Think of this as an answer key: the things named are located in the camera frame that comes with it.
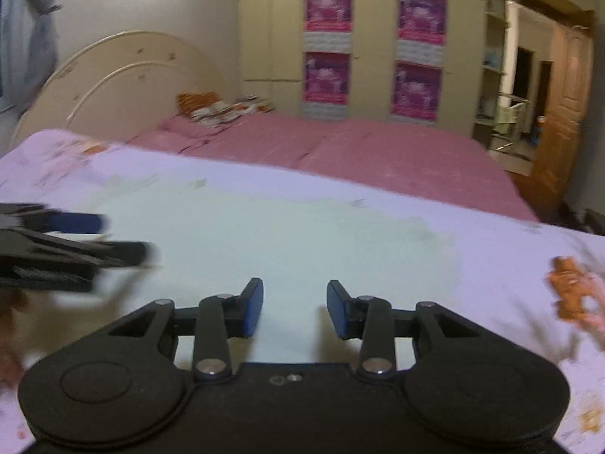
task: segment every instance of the doorway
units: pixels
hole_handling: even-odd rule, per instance
[[[506,2],[503,80],[489,155],[505,170],[530,176],[540,142],[557,22]]]

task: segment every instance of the blue finger pad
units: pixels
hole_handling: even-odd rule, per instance
[[[256,325],[261,317],[262,299],[264,291],[262,289],[262,282],[256,287],[256,290],[248,300],[246,305],[246,317],[244,318],[244,336],[249,338],[254,335],[256,331]]]
[[[326,305],[328,306],[328,312],[334,330],[337,332],[339,338],[345,338],[347,336],[347,318],[345,303],[338,296],[337,291],[332,285],[328,285],[326,291]]]

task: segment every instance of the black robotic gripper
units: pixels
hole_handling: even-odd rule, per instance
[[[35,454],[564,453],[552,438],[569,403],[555,365],[432,302],[398,311],[337,281],[337,335],[362,339],[356,367],[245,363],[262,281],[197,308],[156,300],[34,365],[19,402]],[[173,364],[194,336],[192,371]],[[416,363],[398,371],[395,338]]]

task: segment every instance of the bed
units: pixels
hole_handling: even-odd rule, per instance
[[[38,132],[0,160],[0,203],[14,200],[104,213],[112,239],[158,247],[152,271],[107,271],[91,295],[30,295],[33,308],[19,316],[14,338],[28,364],[153,300],[194,306],[241,291],[253,276],[265,283],[262,318],[249,347],[232,347],[235,363],[354,362],[359,345],[336,338],[324,306],[326,283],[338,278],[352,295],[375,294],[397,308],[440,302],[557,363],[573,393],[557,439],[573,454],[600,454],[605,445],[603,429],[582,423],[603,408],[605,335],[559,319],[559,297],[546,282],[552,259],[569,255],[605,277],[603,237],[65,130]],[[604,316],[605,303],[594,312]],[[396,344],[397,366],[409,367],[409,342]],[[179,344],[178,366],[190,365],[191,347]],[[14,395],[0,396],[0,410],[3,452],[12,454],[31,437]]]
[[[560,319],[546,278],[561,256],[605,278],[605,238],[539,224],[479,145],[446,132],[271,113],[208,130],[175,118],[179,92],[210,89],[233,98],[198,51],[126,33],[70,60],[23,117],[0,159],[0,203],[103,213],[112,239],[158,248],[151,271],[104,272],[92,295],[30,295],[13,340],[27,365],[153,300],[195,306],[251,277],[267,297],[235,363],[354,362],[358,344],[336,339],[324,306],[337,278],[397,308],[440,302],[558,364],[573,399],[557,439],[601,454],[605,430],[582,421],[602,415],[605,334]],[[605,289],[593,297],[605,320]],[[182,340],[178,366],[191,347]],[[397,340],[398,368],[412,363]],[[31,436],[14,395],[0,411],[12,454]]]
[[[18,145],[43,129],[204,159],[271,165],[517,219],[535,215],[508,175],[470,138],[400,123],[302,120],[279,113],[206,129],[176,117],[179,92],[232,87],[177,38],[134,31],[68,60],[21,120]]]

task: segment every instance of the wooden door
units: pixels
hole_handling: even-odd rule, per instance
[[[524,197],[544,221],[561,206],[576,161],[580,126],[586,115],[591,86],[593,49],[592,39],[580,30],[555,25],[546,123],[529,185],[522,189]]]

